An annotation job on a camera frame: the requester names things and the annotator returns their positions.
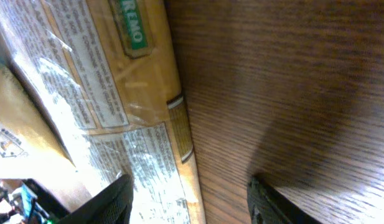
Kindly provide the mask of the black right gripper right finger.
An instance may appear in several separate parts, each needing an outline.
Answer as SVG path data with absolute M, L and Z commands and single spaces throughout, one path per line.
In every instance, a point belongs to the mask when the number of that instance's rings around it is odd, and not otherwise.
M 320 224 L 257 175 L 247 185 L 247 204 L 254 224 Z

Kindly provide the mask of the orange spaghetti packet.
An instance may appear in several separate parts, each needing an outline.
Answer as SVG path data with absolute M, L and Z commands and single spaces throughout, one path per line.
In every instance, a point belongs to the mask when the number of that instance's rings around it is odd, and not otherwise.
M 132 223 L 204 223 L 164 3 L 0 0 L 0 38 L 84 186 L 133 177 Z

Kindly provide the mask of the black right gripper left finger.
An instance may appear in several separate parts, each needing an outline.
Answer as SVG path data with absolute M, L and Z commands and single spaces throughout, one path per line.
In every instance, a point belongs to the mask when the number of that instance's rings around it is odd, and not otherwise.
M 129 224 L 133 179 L 124 174 L 58 224 Z

